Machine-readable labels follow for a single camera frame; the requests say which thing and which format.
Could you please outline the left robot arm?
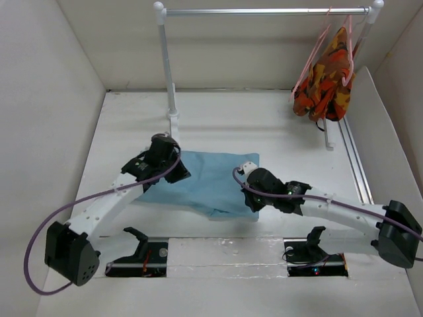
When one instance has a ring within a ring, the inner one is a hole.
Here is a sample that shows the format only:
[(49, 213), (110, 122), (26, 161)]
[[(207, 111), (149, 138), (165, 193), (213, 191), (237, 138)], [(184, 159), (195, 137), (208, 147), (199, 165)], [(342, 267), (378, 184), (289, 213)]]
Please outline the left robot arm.
[(179, 144), (165, 133), (152, 136), (150, 146), (123, 165), (105, 195), (95, 197), (66, 223), (56, 221), (48, 227), (46, 265), (72, 284), (84, 285), (100, 265), (98, 241), (105, 227), (160, 179), (173, 184), (189, 177)]

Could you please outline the pink wire hanger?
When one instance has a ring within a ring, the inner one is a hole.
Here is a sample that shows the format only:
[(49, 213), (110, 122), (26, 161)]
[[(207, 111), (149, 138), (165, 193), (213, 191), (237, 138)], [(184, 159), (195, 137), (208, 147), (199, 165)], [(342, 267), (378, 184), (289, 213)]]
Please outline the pink wire hanger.
[(323, 41), (325, 40), (325, 38), (326, 38), (330, 28), (331, 28), (331, 23), (328, 22), (328, 16), (330, 14), (331, 9), (332, 9), (332, 7), (329, 7), (328, 11), (325, 14), (325, 19), (324, 19), (324, 22), (323, 22), (322, 27), (321, 27), (321, 32), (320, 32), (319, 36), (317, 37), (315, 45), (314, 45), (313, 49), (311, 50), (311, 53), (310, 53), (305, 65), (303, 67), (303, 70), (302, 70), (296, 84), (294, 85), (293, 89), (291, 90), (291, 95), (289, 97), (289, 101), (292, 101), (294, 99), (295, 92), (299, 88), (303, 78), (306, 76), (306, 74), (309, 70), (309, 67), (311, 66), (315, 56), (317, 55), (318, 51), (320, 50), (320, 47), (322, 46)]

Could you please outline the light blue trousers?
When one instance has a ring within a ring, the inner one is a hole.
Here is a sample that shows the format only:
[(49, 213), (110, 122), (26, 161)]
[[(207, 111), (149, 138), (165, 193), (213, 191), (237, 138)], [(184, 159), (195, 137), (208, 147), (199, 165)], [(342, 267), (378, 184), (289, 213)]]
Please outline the light blue trousers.
[(258, 164), (258, 153), (183, 151), (181, 161), (191, 173), (190, 177), (175, 184), (160, 180), (137, 200), (190, 207), (210, 220), (247, 219), (256, 222), (259, 219), (259, 214), (245, 205), (241, 187), (232, 177), (235, 167), (246, 162)]

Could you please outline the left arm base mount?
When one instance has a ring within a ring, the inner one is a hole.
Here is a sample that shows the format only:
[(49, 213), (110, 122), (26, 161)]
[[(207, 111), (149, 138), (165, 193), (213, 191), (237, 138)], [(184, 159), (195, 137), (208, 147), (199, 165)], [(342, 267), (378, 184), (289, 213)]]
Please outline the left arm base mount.
[(167, 240), (150, 241), (137, 247), (132, 255), (108, 262), (104, 274), (107, 277), (166, 277), (168, 253)]

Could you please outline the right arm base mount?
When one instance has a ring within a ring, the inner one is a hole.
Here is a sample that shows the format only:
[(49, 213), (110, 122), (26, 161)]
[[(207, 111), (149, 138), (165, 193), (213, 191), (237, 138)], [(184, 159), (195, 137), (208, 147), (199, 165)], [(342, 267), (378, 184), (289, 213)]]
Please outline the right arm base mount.
[(317, 247), (309, 247), (306, 238), (283, 240), (282, 259), (288, 277), (348, 277), (344, 254), (327, 254)]

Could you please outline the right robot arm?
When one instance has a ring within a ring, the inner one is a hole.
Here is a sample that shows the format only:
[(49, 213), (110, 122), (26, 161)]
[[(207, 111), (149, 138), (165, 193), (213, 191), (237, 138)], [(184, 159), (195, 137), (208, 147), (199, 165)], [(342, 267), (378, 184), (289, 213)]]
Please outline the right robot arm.
[(340, 253), (375, 255), (405, 269), (420, 260), (416, 254), (422, 242), (422, 227), (399, 201), (386, 205), (349, 202), (303, 182), (282, 182), (251, 162), (234, 168), (232, 175), (234, 179), (245, 177), (238, 184), (245, 205), (254, 213), (271, 206), (282, 213), (326, 219), (345, 227), (314, 227), (300, 249), (307, 265)]

